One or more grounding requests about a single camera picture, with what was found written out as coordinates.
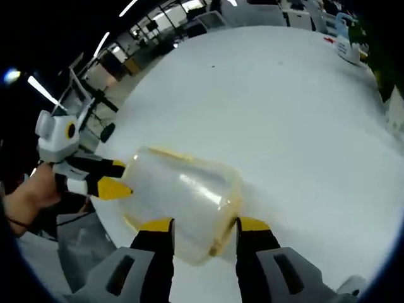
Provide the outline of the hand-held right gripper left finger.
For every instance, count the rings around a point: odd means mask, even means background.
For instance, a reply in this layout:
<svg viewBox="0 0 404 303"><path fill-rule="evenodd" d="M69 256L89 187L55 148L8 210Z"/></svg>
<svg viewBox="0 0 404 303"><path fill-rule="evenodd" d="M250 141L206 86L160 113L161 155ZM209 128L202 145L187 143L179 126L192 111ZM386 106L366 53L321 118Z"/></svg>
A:
<svg viewBox="0 0 404 303"><path fill-rule="evenodd" d="M168 302L174 276L174 219L145 222L130 247L94 267L84 302Z"/></svg>

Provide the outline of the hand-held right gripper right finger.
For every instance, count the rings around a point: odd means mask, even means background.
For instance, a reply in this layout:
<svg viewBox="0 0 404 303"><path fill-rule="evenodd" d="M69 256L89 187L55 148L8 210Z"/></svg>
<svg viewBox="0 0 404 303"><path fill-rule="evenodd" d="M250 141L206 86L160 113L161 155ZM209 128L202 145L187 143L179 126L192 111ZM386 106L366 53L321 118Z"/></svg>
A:
<svg viewBox="0 0 404 303"><path fill-rule="evenodd" d="M258 219L236 219L236 275L243 302L326 302L321 271L290 247L279 245Z"/></svg>

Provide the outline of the person's left hand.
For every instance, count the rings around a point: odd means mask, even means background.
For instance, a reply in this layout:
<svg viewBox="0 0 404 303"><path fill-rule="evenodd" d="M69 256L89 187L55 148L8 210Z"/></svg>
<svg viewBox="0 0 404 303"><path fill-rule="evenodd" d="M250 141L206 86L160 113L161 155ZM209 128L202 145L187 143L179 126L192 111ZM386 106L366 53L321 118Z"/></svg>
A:
<svg viewBox="0 0 404 303"><path fill-rule="evenodd" d="M37 209L48 208L61 200L55 173L52 166L45 162L37 167L26 186L28 199Z"/></svg>

